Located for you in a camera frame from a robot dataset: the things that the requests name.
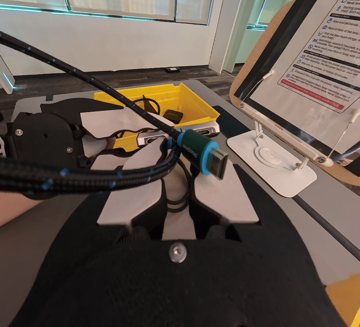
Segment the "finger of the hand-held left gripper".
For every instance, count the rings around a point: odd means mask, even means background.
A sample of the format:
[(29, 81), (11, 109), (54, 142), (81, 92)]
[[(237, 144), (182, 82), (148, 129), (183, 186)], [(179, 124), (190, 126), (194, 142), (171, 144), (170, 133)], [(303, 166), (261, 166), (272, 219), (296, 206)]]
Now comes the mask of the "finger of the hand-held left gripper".
[(140, 132), (160, 129), (143, 119), (140, 115), (124, 107), (106, 111), (84, 112), (80, 114), (81, 125), (95, 139), (114, 137), (122, 131)]
[(123, 148), (105, 149), (101, 151), (95, 158), (91, 170), (115, 170), (118, 167), (121, 169), (124, 164), (138, 151), (140, 148), (133, 151), (125, 151)]

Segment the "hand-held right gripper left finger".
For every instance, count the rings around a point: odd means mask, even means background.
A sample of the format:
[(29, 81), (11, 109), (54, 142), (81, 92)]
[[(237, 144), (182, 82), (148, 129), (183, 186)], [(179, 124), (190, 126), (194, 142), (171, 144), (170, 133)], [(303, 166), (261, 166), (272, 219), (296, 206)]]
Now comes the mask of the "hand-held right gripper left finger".
[[(157, 164), (167, 154), (167, 140), (157, 138), (128, 158), (121, 172)], [(167, 215), (164, 181), (111, 192), (97, 220), (100, 226), (124, 226), (128, 232), (144, 227), (151, 239), (162, 239)]]

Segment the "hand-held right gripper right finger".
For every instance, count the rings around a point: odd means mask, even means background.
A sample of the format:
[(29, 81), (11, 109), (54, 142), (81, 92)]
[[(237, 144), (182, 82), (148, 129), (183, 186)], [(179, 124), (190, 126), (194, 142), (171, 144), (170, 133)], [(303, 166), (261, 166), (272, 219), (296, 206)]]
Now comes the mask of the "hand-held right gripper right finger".
[(236, 224), (259, 222), (259, 217), (230, 160), (222, 180), (201, 172), (192, 178), (189, 213), (196, 239), (205, 239), (212, 226), (220, 225), (228, 230)]

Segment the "silver grey USB hub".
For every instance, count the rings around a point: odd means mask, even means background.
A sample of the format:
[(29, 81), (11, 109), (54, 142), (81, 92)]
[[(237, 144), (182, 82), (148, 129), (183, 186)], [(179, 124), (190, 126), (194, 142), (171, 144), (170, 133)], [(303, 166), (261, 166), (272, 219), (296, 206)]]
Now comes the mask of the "silver grey USB hub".
[[(198, 133), (205, 135), (207, 137), (215, 137), (215, 136), (218, 136), (220, 133), (220, 127), (216, 121), (185, 125), (185, 126), (175, 127), (175, 129), (180, 133), (186, 132), (187, 130), (192, 129), (192, 130), (197, 131)], [(156, 140), (158, 137), (162, 137), (162, 136), (165, 136), (165, 133), (162, 131), (153, 131), (152, 130), (152, 131), (141, 132), (138, 134), (138, 136), (136, 138), (136, 142), (139, 147), (144, 147), (144, 146), (150, 144), (152, 141)], [(170, 213), (178, 213), (178, 212), (183, 211), (186, 208), (186, 206), (189, 202), (189, 196), (190, 196), (190, 191), (191, 191), (192, 175), (187, 170), (186, 166), (184, 165), (184, 163), (182, 162), (181, 159), (178, 160), (178, 165), (182, 168), (182, 170), (185, 174), (185, 177), (187, 180), (187, 191), (179, 200), (174, 201), (171, 199), (167, 199), (167, 203), (168, 203), (167, 209), (168, 209), (168, 212), (170, 212)]]

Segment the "yellow plastic bin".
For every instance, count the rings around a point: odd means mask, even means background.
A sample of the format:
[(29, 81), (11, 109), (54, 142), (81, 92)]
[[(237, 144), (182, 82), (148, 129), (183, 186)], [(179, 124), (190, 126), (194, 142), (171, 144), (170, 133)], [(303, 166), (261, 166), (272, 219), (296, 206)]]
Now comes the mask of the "yellow plastic bin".
[(156, 111), (160, 110), (161, 117), (165, 117), (168, 110), (182, 113), (181, 120), (174, 123), (175, 127), (213, 122), (220, 115), (182, 82), (178, 85), (163, 84), (127, 88), (119, 92), (129, 100), (139, 99), (140, 101), (136, 104), (141, 108), (144, 108), (143, 96), (145, 96)]
[(360, 275), (353, 275), (326, 287), (336, 310), (349, 327), (360, 326)]

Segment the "person's left forearm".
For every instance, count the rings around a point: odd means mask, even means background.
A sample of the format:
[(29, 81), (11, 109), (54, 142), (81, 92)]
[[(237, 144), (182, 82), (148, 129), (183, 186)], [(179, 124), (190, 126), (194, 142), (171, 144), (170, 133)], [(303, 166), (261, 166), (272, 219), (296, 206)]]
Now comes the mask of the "person's left forearm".
[(55, 202), (70, 202), (73, 199), (73, 196), (70, 195), (57, 196), (50, 199), (30, 199), (19, 193), (1, 191), (0, 226), (12, 221), (42, 202), (53, 204)]

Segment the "taped instruction sheet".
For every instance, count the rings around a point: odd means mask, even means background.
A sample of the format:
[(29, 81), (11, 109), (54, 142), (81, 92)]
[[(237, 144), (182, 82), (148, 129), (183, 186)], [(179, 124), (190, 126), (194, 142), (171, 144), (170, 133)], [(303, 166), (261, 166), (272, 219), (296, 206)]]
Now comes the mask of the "taped instruction sheet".
[(359, 142), (359, 0), (296, 0), (274, 70), (251, 99), (312, 137), (331, 158)]

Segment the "instruction sheet on stand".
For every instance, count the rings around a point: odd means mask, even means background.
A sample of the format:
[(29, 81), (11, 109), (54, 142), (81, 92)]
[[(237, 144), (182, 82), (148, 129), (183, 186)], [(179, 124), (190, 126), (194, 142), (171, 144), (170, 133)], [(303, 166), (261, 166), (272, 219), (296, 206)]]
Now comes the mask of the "instruction sheet on stand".
[[(310, 152), (305, 152), (305, 150), (303, 151), (300, 148), (300, 142), (303, 144), (305, 142), (296, 135), (296, 133), (300, 133), (297, 127), (290, 127), (289, 122), (285, 122), (283, 118), (275, 116), (273, 112), (267, 110), (267, 113), (270, 113), (270, 117), (268, 117), (264, 112), (264, 107), (259, 107), (260, 105), (254, 107), (256, 103), (250, 102), (250, 97), (246, 99), (246, 101), (249, 100), (249, 102), (245, 101), (243, 103), (243, 97), (240, 97), (240, 95), (244, 91), (246, 93), (250, 91), (250, 87), (253, 86), (250, 82), (257, 82), (257, 80), (260, 79), (260, 72), (270, 71), (270, 67), (272, 67), (280, 57), (290, 42), (290, 37), (293, 37), (300, 26), (300, 22), (305, 19), (315, 2), (316, 0), (294, 0), (277, 12), (233, 81), (229, 93), (231, 103), (248, 117), (252, 118), (250, 112), (244, 111), (243, 104), (247, 104), (247, 106), (251, 105), (257, 110), (260, 109), (259, 112), (269, 119), (269, 122), (263, 124), (263, 127), (272, 135), (282, 140), (286, 145), (290, 146), (302, 156), (308, 157), (310, 160)], [(355, 176), (349, 171), (346, 172), (345, 167), (342, 166), (325, 167), (323, 163), (317, 162), (317, 158), (316, 156), (315, 159), (312, 159), (313, 163), (344, 185), (360, 186), (359, 176)]]

